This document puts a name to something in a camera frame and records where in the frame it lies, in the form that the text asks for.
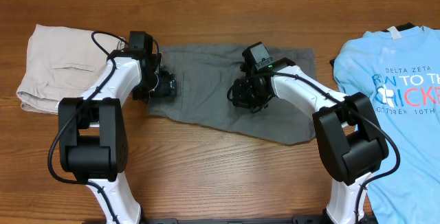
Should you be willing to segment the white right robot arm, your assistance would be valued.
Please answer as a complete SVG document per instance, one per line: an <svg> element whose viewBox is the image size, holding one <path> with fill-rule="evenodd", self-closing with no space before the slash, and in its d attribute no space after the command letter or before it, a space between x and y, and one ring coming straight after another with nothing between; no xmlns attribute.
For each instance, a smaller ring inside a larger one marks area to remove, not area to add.
<svg viewBox="0 0 440 224"><path fill-rule="evenodd" d="M272 98L286 100L311 118L321 162L332 177L331 198L318 223L363 223L366 187L388 146L370 100L363 93L348 96L305 74L288 58L241 64L244 77L228 89L236 107L256 113Z"/></svg>

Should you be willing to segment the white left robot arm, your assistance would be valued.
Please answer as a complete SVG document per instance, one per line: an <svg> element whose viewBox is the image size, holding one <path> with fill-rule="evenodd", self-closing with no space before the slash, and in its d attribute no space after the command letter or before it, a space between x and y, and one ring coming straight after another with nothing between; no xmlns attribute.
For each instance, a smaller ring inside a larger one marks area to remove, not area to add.
<svg viewBox="0 0 440 224"><path fill-rule="evenodd" d="M74 184L93 192L106 223L145 222L124 172L129 149L122 106L129 96L175 96L175 75L161 68L161 59L147 49L114 50L88 90L58 104L61 167L74 175Z"/></svg>

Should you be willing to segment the grey shorts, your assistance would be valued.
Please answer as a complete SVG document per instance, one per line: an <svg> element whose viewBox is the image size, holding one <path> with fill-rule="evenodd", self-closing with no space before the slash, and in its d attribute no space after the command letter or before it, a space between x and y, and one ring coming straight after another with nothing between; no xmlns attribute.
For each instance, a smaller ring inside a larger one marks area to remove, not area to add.
<svg viewBox="0 0 440 224"><path fill-rule="evenodd" d="M315 136L311 117L279 98L258 113L227 99L228 89L243 74L244 44L170 45L161 49L166 70L177 78L177 95L152 98L147 113L282 144L308 142Z"/></svg>

